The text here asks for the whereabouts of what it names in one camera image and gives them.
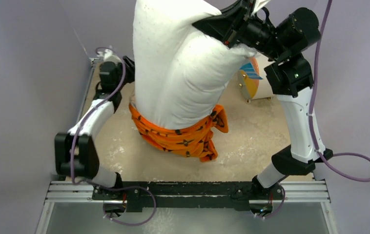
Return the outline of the white pillow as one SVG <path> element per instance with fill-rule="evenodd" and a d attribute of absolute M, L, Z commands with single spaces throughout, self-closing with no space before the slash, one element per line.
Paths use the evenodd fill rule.
<path fill-rule="evenodd" d="M 207 117 L 253 48 L 228 48 L 193 23 L 219 15 L 203 0 L 139 0 L 133 21 L 135 108 L 176 130 Z"/>

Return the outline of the orange patterned pillowcase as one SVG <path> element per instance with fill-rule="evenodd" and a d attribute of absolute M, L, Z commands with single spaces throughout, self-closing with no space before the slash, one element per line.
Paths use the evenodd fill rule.
<path fill-rule="evenodd" d="M 129 104 L 129 110 L 139 134 L 151 146 L 183 157 L 196 157 L 201 162 L 213 161 L 219 155 L 212 140 L 212 129 L 228 133 L 226 111 L 219 104 L 198 123 L 177 130 L 164 129 L 147 121 L 132 104 Z"/>

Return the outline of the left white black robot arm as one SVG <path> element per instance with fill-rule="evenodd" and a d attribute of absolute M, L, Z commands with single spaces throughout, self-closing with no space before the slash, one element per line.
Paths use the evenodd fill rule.
<path fill-rule="evenodd" d="M 111 199 L 123 195 L 121 175 L 100 165 L 94 139 L 107 120 L 117 111 L 121 101 L 121 89 L 134 82 L 135 62 L 127 56 L 108 56 L 99 65 L 100 81 L 87 112 L 79 122 L 54 138 L 55 169 L 58 175 L 81 177 L 90 183 L 104 187 Z"/>

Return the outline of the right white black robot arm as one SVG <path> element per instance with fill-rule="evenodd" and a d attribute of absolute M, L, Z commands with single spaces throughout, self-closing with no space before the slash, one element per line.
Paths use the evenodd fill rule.
<path fill-rule="evenodd" d="M 258 11 L 267 16 L 261 19 Z M 321 39 L 316 14 L 296 9 L 274 26 L 269 11 L 257 0 L 238 0 L 217 16 L 201 19 L 193 26 L 225 46 L 246 45 L 270 61 L 265 67 L 272 92 L 280 101 L 288 124 L 290 145 L 274 154 L 271 163 L 252 180 L 252 192 L 264 198 L 271 187 L 288 176 L 305 176 L 317 162 L 333 157 L 320 139 L 311 100 L 314 80 L 310 63 L 302 52 Z"/>

